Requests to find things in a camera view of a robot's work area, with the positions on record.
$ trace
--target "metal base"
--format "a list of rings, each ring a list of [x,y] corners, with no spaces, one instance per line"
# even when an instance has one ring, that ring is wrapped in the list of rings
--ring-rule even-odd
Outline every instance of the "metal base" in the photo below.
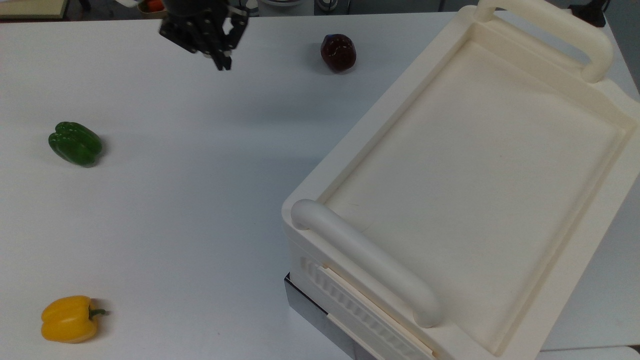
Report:
[[[376,358],[360,346],[360,344],[355,342],[349,335],[342,331],[342,329],[331,322],[331,320],[327,318],[327,312],[324,309],[319,307],[313,300],[293,285],[289,274],[284,278],[284,287],[287,292],[289,306],[322,332],[350,358],[353,360],[376,360]]]

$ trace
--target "tray handle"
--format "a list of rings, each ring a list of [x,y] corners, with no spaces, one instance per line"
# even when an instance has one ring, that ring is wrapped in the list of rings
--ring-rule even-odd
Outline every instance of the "tray handle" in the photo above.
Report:
[[[431,288],[331,209],[313,200],[299,200],[291,208],[291,220],[297,230],[311,229],[320,235],[407,303],[418,326],[442,322],[440,301]]]
[[[519,15],[587,54],[591,63],[582,69],[584,81],[597,83],[609,70],[613,62],[613,46],[609,39],[602,31],[571,13],[544,0],[480,0],[474,15],[476,21],[491,20],[496,8]]]

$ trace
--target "white tray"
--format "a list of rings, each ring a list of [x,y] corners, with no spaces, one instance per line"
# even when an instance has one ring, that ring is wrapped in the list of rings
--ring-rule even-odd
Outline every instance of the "white tray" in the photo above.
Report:
[[[285,202],[293,283],[332,308],[332,279],[427,358],[534,359],[640,172],[640,104],[603,78],[611,61],[542,0],[461,9]]]

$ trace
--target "table surface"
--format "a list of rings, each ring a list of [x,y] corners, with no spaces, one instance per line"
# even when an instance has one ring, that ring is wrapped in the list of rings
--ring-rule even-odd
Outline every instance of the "table surface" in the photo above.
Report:
[[[0,358],[347,359],[287,304],[280,206],[452,16],[252,19],[230,72],[158,20],[0,24]],[[329,33],[353,71],[322,62]],[[640,99],[617,48],[609,77]],[[98,166],[50,150],[61,121],[104,139]],[[639,206],[636,182],[545,349],[640,343]],[[100,334],[44,341],[75,294]]]
[[[68,0],[9,0],[0,3],[0,19],[62,19]]]

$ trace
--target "green bell pepper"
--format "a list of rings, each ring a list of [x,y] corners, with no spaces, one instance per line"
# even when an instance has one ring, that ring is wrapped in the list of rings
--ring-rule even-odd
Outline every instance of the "green bell pepper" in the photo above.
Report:
[[[49,146],[64,160],[82,167],[92,166],[102,151],[98,135],[77,122],[68,121],[56,125],[56,132],[49,135]]]

